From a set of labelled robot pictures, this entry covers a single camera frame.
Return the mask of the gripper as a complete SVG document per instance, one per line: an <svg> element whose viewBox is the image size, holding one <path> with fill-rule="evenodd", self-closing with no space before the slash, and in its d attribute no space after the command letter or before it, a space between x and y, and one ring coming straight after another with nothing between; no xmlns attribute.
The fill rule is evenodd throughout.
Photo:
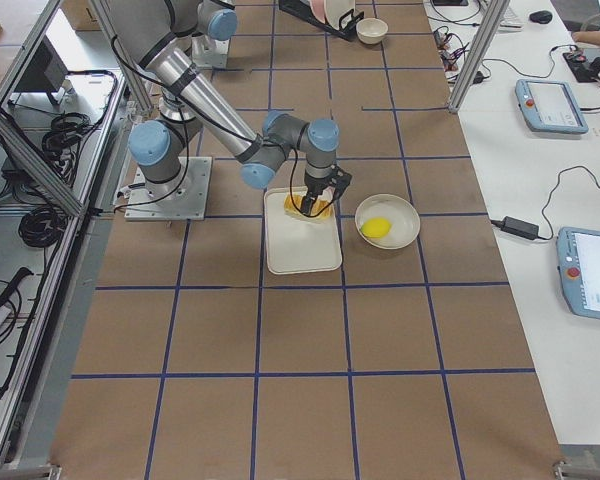
<svg viewBox="0 0 600 480"><path fill-rule="evenodd" d="M335 214L335 204L349 187L352 175L336 164L328 167L305 166L304 183L307 194L301 200L300 211L312 220L327 220ZM321 195L325 189L332 188L330 196Z"/></svg>

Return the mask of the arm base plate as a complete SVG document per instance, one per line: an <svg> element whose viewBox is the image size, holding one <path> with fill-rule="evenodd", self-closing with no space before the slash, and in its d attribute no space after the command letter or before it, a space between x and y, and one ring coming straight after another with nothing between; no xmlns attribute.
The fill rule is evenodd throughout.
<svg viewBox="0 0 600 480"><path fill-rule="evenodd" d="M140 167L134 181L142 183L131 190L124 217L127 221L180 221L205 218L211 157L179 157L181 169L174 179L156 184L145 179Z"/></svg>
<svg viewBox="0 0 600 480"><path fill-rule="evenodd" d="M229 40L215 40L207 35L191 37L191 59L200 69L225 69L228 62Z"/></svg>

